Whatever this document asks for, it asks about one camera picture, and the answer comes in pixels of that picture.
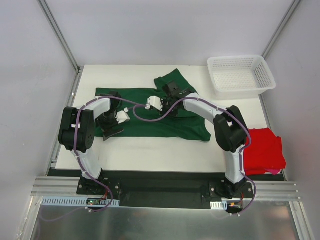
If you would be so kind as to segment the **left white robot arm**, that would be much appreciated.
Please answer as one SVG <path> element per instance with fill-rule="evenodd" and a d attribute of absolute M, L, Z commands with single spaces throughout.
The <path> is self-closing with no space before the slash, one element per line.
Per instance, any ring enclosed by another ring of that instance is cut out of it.
<path fill-rule="evenodd" d="M 98 94 L 80 108 L 65 107 L 62 113 L 58 141 L 75 157 L 82 177 L 90 180 L 88 188 L 96 195 L 105 191 L 106 182 L 99 178 L 102 167 L 92 148 L 95 132 L 100 129 L 104 141 L 122 133 L 119 125 L 130 118 L 121 106 L 120 93 L 110 91 Z"/>

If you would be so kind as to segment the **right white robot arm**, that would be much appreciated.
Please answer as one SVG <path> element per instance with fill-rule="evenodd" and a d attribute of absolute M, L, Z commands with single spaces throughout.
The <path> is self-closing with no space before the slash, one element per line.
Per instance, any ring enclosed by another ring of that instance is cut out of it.
<path fill-rule="evenodd" d="M 177 115 L 181 109 L 213 124 L 215 140 L 226 157 L 224 182 L 215 188 L 215 193 L 227 199 L 237 197 L 247 182 L 243 151 L 246 142 L 251 140 L 239 108 L 235 105 L 227 108 L 218 106 L 189 88 L 182 90 L 174 81 L 165 84 L 162 90 L 166 94 L 161 100 L 163 112 Z"/>

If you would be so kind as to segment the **white plastic basket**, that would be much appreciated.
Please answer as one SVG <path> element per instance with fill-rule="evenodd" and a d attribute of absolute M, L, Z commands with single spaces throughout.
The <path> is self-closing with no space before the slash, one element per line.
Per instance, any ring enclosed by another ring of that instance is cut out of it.
<path fill-rule="evenodd" d="M 276 88 L 275 78 L 260 55 L 210 57 L 207 67 L 219 100 L 256 98 Z"/>

